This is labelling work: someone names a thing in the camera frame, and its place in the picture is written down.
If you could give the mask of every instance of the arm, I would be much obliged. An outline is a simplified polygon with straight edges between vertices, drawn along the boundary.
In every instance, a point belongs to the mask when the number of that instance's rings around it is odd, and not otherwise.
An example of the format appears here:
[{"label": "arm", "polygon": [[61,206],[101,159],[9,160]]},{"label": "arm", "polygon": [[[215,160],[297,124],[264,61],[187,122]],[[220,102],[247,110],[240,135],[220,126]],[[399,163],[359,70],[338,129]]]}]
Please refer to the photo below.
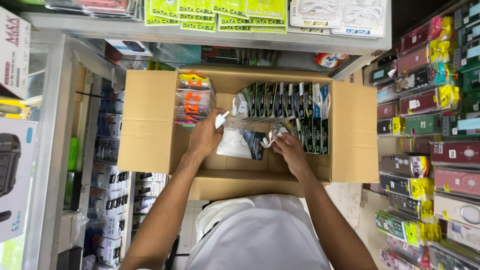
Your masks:
[{"label": "arm", "polygon": [[142,222],[121,264],[121,270],[163,268],[180,230],[190,187],[198,168],[222,140],[223,127],[215,130],[215,119],[219,113],[224,111],[213,109],[193,130],[189,149]]},{"label": "arm", "polygon": [[298,179],[307,201],[313,227],[328,260],[335,270],[377,269],[367,247],[333,204],[323,185],[308,167],[301,142],[283,133],[274,136],[274,150],[283,155]]}]

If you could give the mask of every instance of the person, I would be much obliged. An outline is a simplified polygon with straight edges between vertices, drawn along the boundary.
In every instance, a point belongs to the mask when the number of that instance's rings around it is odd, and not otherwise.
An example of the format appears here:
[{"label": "person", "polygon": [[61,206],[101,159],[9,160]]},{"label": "person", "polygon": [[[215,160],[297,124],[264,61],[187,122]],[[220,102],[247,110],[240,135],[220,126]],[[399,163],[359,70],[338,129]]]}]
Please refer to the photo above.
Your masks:
[{"label": "person", "polygon": [[[197,124],[177,170],[135,235],[120,270],[160,270],[177,238],[200,164],[222,140],[215,108]],[[377,269],[369,251],[308,166],[301,142],[284,133],[272,144],[298,179],[297,197],[259,195],[217,201],[197,218],[197,239],[185,270]]]}]

